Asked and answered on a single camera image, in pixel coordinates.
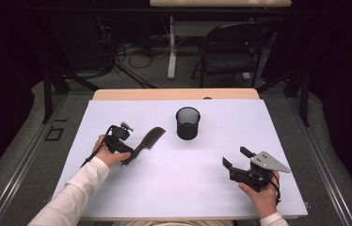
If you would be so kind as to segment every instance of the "person's left hand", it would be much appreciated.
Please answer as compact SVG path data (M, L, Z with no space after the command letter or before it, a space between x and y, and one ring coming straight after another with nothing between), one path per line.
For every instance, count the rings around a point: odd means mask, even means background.
M102 144L104 137L105 137L105 135L99 136L98 140L96 141L96 144L94 145L93 152L97 150L97 148L100 146L100 144ZM100 151L97 152L96 157L103 160L103 162L105 162L105 164L109 168L111 168L114 164L130 157L130 153L111 153L106 148L106 145L103 145L103 147L100 148Z

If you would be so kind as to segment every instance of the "dark background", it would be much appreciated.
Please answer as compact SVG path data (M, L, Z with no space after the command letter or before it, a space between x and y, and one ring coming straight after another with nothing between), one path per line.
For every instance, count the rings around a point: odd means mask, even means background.
M131 7L148 7L147 2L127 1L123 4ZM318 20L302 21L286 19L279 37L264 68L263 77L275 79L292 68L308 63L312 69L311 92L318 96L323 104L323 110L328 123L330 138L336 154L340 157L352 176L352 1L293 1L293 8L327 9L330 16ZM147 28L148 18L130 17L119 23L119 33L126 37L136 38L133 27L136 21L142 22L144 32L155 33L155 29ZM64 54L64 44L52 36L46 24L39 20L37 27L46 40L43 45L56 61L65 67L75 69L74 61L82 62L78 51L70 60ZM100 33L96 27L87 27L88 34L72 36L71 39L99 39ZM40 55L36 39L28 32L27 23L17 12L10 1L0 1L0 157L13 140L18 130L26 120L32 107L34 96L31 88L42 80L42 74L47 64ZM147 36L143 45L150 45ZM95 47L105 57L105 51ZM88 62L76 65L79 67L101 68L108 61Z

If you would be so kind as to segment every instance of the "gray carpet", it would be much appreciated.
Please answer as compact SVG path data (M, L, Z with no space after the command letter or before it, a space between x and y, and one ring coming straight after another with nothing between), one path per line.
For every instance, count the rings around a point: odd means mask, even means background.
M138 75L158 88L197 88L199 79L190 79L197 57L190 45L178 48L176 78L167 79L168 58L156 57L150 66L144 69L133 69L128 58L121 63L132 69ZM133 56L131 64L141 66L148 63L145 56ZM113 70L110 74L90 80L92 83L108 89L139 89L141 86L124 73ZM56 188L56 183L66 161L68 151L83 118L88 100L92 92L79 84L69 81L72 92L67 96L57 96L56 113L45 126L41 126L43 119L42 84L34 88L35 105L28 120L17 137L0 160L0 196L6 190L8 182L14 172L20 171L19 166L28 157L28 165L20 173L19 186L9 192L7 202L0 202L0 225L25 225L44 206ZM205 80L205 87L244 87L248 81L239 76L217 76ZM344 217L338 212L338 206L333 202L330 190L325 186L324 177L313 161L313 145L308 140L306 130L302 129L301 121L296 117L296 100L285 99L280 91L283 84L261 94L265 100L272 121L278 132L281 145L295 174L296 182L303 200L311 206L309 215L304 218L289 220L290 225L352 225L346 224ZM328 164L332 178L338 185L347 208L352 215L352 180L332 150L329 143L328 129L322 113L321 102L314 96L310 98L309 122L310 133L316 146L321 151ZM63 129L58 141L44 141L50 129ZM80 222L80 225L96 225L95 222ZM252 221L240 221L240 225L256 225Z

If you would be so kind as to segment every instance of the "desk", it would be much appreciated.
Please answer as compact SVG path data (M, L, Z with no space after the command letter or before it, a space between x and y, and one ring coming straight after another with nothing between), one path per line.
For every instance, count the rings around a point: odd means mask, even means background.
M212 7L212 8L280 8L290 7L291 0L150 0L152 7ZM175 78L176 48L175 48L175 21L170 16L170 56L168 65L168 79Z
M199 134L190 141L176 135L175 113L186 105L201 113ZM289 167L255 89L98 90L82 119L55 195L89 156L97 136L122 121L135 129L125 141L132 148L155 126L167 131L127 168L111 169L90 198L83 219L256 218L249 198L229 179L222 156L247 170L249 160L239 153L244 145L255 153L266 150ZM280 212L287 218L306 216L293 173L282 173L281 182Z

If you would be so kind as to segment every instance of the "white tabletop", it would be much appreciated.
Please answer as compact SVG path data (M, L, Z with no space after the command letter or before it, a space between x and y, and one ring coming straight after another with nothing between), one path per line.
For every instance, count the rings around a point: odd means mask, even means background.
M150 0L152 7L290 7L291 0Z
M184 106L201 113L199 134L190 141L176 135L175 114ZM255 153L266 151L289 168L262 100L90 101L55 194L90 155L97 136L122 121L135 129L125 141L132 148L153 127L160 126L166 133L126 169L120 165L111 169L82 218L256 218L250 199L229 179L222 157L248 170L249 159L239 153L240 146L245 146ZM287 218L306 216L294 172L280 177L278 209Z

